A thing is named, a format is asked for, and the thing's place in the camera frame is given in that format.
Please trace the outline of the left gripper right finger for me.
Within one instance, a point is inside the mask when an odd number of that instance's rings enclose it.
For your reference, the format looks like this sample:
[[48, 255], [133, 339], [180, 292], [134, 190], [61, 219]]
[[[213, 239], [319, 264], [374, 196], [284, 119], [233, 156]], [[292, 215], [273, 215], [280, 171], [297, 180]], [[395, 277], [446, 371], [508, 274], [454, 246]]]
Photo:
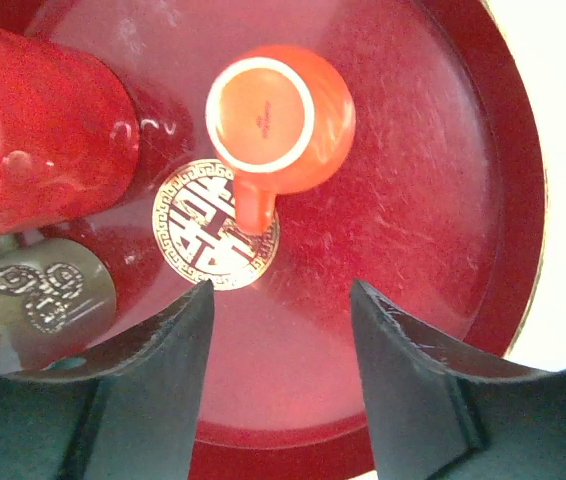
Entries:
[[566, 479], [566, 369], [476, 349], [365, 282], [350, 302], [380, 478]]

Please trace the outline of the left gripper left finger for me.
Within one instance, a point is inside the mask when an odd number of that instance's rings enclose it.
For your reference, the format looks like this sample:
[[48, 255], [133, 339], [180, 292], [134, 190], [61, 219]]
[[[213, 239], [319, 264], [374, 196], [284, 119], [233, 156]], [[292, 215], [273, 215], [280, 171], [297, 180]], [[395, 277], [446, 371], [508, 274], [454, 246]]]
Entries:
[[214, 289], [41, 371], [0, 375], [0, 479], [184, 479]]

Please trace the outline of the small orange cup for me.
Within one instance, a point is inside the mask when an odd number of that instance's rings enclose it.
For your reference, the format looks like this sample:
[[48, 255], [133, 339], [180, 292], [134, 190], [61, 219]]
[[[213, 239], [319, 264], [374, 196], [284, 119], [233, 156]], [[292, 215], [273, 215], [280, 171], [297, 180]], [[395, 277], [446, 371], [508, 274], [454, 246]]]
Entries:
[[271, 45], [219, 73], [205, 123], [217, 158], [234, 174], [236, 223], [258, 235], [272, 224], [277, 197], [312, 189], [341, 167], [356, 112], [345, 80], [327, 60]]

